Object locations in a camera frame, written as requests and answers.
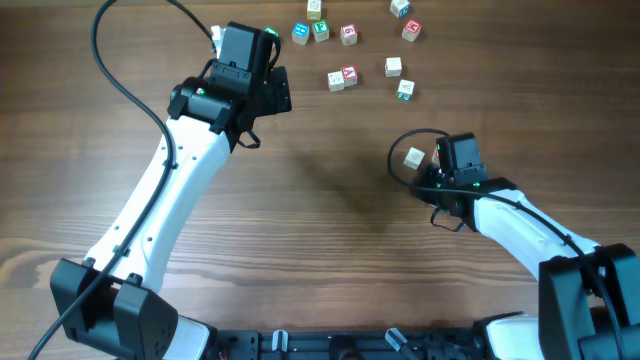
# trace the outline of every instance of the wooden surface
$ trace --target wooden surface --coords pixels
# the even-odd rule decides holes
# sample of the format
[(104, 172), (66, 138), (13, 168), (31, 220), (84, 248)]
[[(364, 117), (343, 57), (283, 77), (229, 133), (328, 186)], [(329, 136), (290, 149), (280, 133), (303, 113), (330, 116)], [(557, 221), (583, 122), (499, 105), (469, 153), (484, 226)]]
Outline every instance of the wooden surface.
[[(536, 313), (534, 279), (479, 234), (431, 227), (431, 209), (385, 171), (418, 127), (472, 131), (495, 175), (570, 229), (640, 250), (640, 23), (633, 3), (425, 1), (416, 43), (388, 1), (331, 2), (329, 41), (292, 43), (305, 8), (193, 6), (283, 37), (294, 110), (256, 121), (193, 211), (161, 295), (219, 328), (385, 329)], [(81, 260), (142, 175), (159, 132), (103, 78), (89, 48), (95, 8), (0, 10), (0, 358), (24, 358), (56, 318), (49, 276)], [(335, 30), (355, 23), (358, 44)], [(170, 6), (118, 7), (100, 28), (105, 63), (166, 116), (206, 40)], [(401, 56), (415, 101), (384, 77)], [(357, 86), (330, 93), (354, 64)], [(409, 145), (429, 152), (433, 137)], [(447, 225), (453, 220), (442, 217)], [(44, 358), (101, 358), (57, 334)]]

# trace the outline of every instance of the brown wooden tabletop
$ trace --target brown wooden tabletop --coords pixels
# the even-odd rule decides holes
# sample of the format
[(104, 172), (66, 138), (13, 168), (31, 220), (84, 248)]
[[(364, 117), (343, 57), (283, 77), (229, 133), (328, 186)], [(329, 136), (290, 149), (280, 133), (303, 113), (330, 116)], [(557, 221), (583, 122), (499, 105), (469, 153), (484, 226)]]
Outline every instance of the brown wooden tabletop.
[[(256, 121), (178, 239), (161, 295), (222, 329), (470, 325), (524, 310), (537, 284), (504, 249), (428, 223), (431, 208), (387, 176), (402, 133), (471, 131), (494, 175), (602, 244), (640, 250), (640, 22), (633, 2), (415, 1), (415, 43), (389, 1), (325, 1), (330, 40), (291, 41), (304, 3), (193, 5), (207, 25), (271, 26), (283, 39), (294, 109)], [(95, 7), (0, 10), (0, 358), (24, 358), (57, 317), (48, 288), (124, 206), (159, 132), (99, 72)], [(342, 45), (354, 23), (358, 44)], [(210, 48), (170, 6), (116, 7), (100, 26), (107, 67), (165, 118), (171, 89)], [(384, 76), (402, 57), (415, 99)], [(327, 73), (359, 83), (330, 93)], [(409, 146), (430, 152), (433, 136)], [(443, 216), (440, 221), (455, 225)], [(102, 358), (61, 333), (43, 358)]]

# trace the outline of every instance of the robotic arm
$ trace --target robotic arm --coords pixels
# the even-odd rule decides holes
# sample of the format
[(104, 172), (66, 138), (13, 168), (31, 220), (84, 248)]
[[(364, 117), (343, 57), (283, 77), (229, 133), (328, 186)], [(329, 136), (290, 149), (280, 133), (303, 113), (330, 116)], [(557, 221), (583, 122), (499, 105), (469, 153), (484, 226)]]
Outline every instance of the robotic arm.
[[(230, 23), (211, 76), (176, 86), (167, 126), (177, 146), (171, 178), (125, 256), (88, 301), (64, 322), (66, 336), (121, 359), (216, 360), (458, 360), (615, 359), (611, 324), (587, 304), (596, 287), (576, 252), (538, 219), (505, 204), (530, 209), (570, 234), (606, 283), (630, 358), (640, 356), (640, 274), (624, 245), (599, 247), (557, 224), (529, 203), (506, 179), (489, 179), (472, 134), (437, 140), (439, 162), (414, 182), (414, 195), (460, 217), (473, 231), (496, 240), (540, 281), (540, 320), (523, 314), (484, 319), (471, 329), (401, 333), (273, 334), (227, 331), (178, 315), (157, 293), (175, 241), (191, 210), (240, 135), (256, 117), (291, 109), (286, 70), (274, 68), (280, 51), (272, 35)], [(270, 60), (275, 45), (276, 57)], [(62, 259), (51, 277), (63, 313), (109, 262), (144, 207), (164, 168), (165, 139), (131, 198), (82, 264)], [(424, 192), (420, 188), (442, 189)], [(465, 195), (461, 191), (471, 191)], [(493, 197), (480, 196), (491, 194)]]

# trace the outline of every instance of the table top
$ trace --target table top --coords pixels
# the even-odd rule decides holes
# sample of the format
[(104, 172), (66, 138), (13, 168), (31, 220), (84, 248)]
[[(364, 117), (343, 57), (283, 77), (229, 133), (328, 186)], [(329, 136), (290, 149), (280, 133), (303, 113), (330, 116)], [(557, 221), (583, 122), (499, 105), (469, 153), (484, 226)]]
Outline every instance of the table top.
[[(469, 325), (524, 310), (537, 284), (477, 233), (432, 227), (431, 208), (386, 174), (402, 133), (473, 132), (491, 174), (569, 229), (640, 249), (640, 23), (631, 2), (324, 2), (331, 38), (292, 42), (305, 4), (194, 5), (205, 24), (276, 29), (293, 111), (256, 121), (193, 210), (161, 295), (221, 329)], [(0, 10), (0, 358), (24, 358), (56, 318), (61, 257), (80, 261), (116, 218), (159, 141), (95, 65), (96, 8)], [(401, 38), (408, 18), (423, 23)], [(355, 24), (345, 47), (339, 27)], [(170, 6), (109, 10), (99, 47), (125, 86), (166, 117), (171, 89), (210, 58)], [(400, 78), (386, 78), (401, 57)], [(329, 92), (355, 65), (358, 84)], [(414, 99), (396, 99), (400, 79)], [(402, 144), (430, 152), (433, 136)], [(455, 219), (442, 216), (443, 224)], [(103, 358), (59, 333), (43, 358)]]

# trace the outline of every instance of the small cube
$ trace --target small cube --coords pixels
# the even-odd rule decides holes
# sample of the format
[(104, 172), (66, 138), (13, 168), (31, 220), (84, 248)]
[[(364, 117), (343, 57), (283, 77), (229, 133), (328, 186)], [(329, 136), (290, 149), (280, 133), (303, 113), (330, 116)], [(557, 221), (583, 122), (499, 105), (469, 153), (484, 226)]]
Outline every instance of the small cube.
[(307, 1), (307, 19), (309, 20), (322, 19), (322, 0)]
[(329, 90), (338, 91), (344, 89), (344, 77), (342, 71), (329, 73)]
[(296, 27), (293, 28), (293, 42), (306, 45), (307, 40), (309, 40), (309, 26), (303, 23), (297, 23)]
[(321, 20), (313, 24), (313, 37), (317, 42), (324, 41), (329, 38), (329, 25), (327, 25), (326, 20)]
[(413, 87), (415, 83), (409, 80), (400, 80), (400, 86), (398, 86), (398, 93), (396, 97), (400, 100), (410, 101), (413, 95)]
[(409, 20), (407, 25), (404, 26), (404, 29), (402, 29), (402, 37), (411, 42), (414, 42), (420, 34), (420, 29), (422, 29), (422, 24), (411, 19)]
[(272, 34), (272, 35), (275, 35), (275, 36), (278, 36), (278, 32), (277, 32), (277, 31), (275, 31), (275, 29), (270, 28), (270, 27), (268, 27), (268, 26), (267, 26), (266, 28), (264, 28), (264, 32), (269, 33), (269, 34)]
[(391, 13), (398, 19), (409, 13), (409, 0), (392, 0)]
[(402, 60), (400, 58), (387, 58), (384, 65), (384, 73), (387, 77), (400, 76), (402, 74)]
[(353, 24), (345, 25), (340, 28), (340, 39), (344, 46), (353, 45), (358, 42), (358, 31)]
[(342, 77), (344, 78), (344, 86), (351, 86), (358, 83), (358, 70), (351, 65), (342, 68)]

